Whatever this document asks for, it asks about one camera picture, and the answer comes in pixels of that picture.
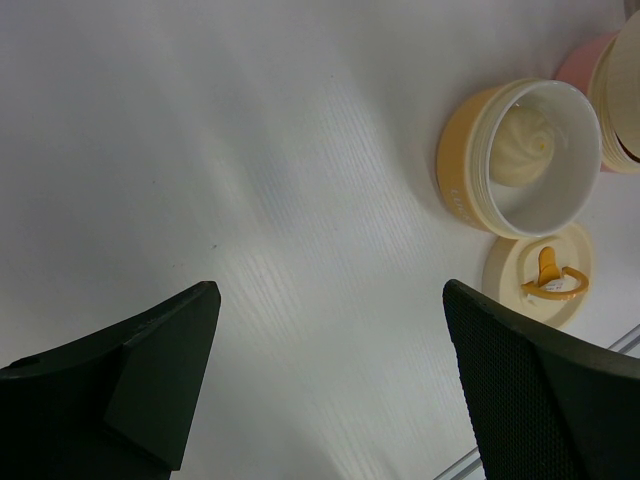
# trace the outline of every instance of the black object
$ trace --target black object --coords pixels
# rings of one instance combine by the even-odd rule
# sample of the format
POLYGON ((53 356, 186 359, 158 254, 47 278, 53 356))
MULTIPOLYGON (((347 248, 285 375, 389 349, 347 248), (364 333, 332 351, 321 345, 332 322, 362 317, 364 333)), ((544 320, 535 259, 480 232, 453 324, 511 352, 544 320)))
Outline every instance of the black object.
POLYGON ((455 280, 444 310, 488 480, 640 478, 640 360, 455 280))
POLYGON ((202 282, 0 370, 0 477, 166 480, 178 470, 220 309, 202 282))

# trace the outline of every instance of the beige lid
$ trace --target beige lid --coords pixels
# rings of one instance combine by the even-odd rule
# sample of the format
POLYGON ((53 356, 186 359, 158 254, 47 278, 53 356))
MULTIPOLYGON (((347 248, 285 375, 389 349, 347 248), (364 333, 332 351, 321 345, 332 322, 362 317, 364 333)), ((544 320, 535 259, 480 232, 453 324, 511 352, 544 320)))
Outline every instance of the beige lid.
POLYGON ((557 297, 563 296, 560 292, 568 292, 564 296, 570 297, 570 293, 579 290, 581 284, 582 287, 588 285, 588 281, 574 277, 582 273, 587 279, 592 278, 593 246, 587 231, 574 223, 542 239, 498 239, 484 266, 482 291, 511 310, 551 327, 562 328, 578 312, 588 291, 570 300, 548 300, 525 292, 523 285, 537 285, 540 253, 545 247, 553 249, 555 263, 563 273, 561 279, 546 283, 541 290, 554 292, 550 296, 557 297))
POLYGON ((622 28, 611 51, 607 98, 620 142, 640 157, 640 12, 622 28))

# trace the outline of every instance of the white surface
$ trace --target white surface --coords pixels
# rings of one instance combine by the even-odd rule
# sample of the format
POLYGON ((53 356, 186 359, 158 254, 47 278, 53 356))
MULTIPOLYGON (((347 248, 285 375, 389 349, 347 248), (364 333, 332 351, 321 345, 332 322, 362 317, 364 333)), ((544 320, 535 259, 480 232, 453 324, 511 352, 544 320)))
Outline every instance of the white surface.
MULTIPOLYGON (((609 0, 0 6, 0 360, 201 279, 223 307, 176 479, 428 479, 474 445, 440 304, 491 235, 435 193, 468 94, 550 76, 609 0)), ((570 331, 637 324, 640 179, 603 175, 570 331)))

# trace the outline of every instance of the white table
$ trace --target white table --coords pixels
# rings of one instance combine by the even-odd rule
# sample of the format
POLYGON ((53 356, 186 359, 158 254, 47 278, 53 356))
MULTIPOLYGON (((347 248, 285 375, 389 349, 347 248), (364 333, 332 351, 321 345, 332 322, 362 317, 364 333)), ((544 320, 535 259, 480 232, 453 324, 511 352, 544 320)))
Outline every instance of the white table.
MULTIPOLYGON (((0 6, 0 361, 202 279, 223 307, 176 479, 429 479, 474 445, 441 308, 494 238, 435 191, 465 96, 551 76, 609 0, 0 6)), ((568 331, 637 324, 640 180, 581 221, 568 331)))

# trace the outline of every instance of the jar lid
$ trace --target jar lid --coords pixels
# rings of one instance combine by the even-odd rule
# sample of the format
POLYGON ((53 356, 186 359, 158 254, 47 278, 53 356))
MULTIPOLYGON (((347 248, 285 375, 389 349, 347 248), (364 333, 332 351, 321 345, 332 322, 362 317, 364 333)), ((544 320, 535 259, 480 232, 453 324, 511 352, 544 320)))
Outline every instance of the jar lid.
POLYGON ((609 115, 622 146, 640 157, 640 12, 618 34, 609 57, 609 115))
POLYGON ((542 239, 498 239, 484 266, 482 291, 515 312, 562 328, 584 303, 592 274, 591 237, 574 223, 542 239))

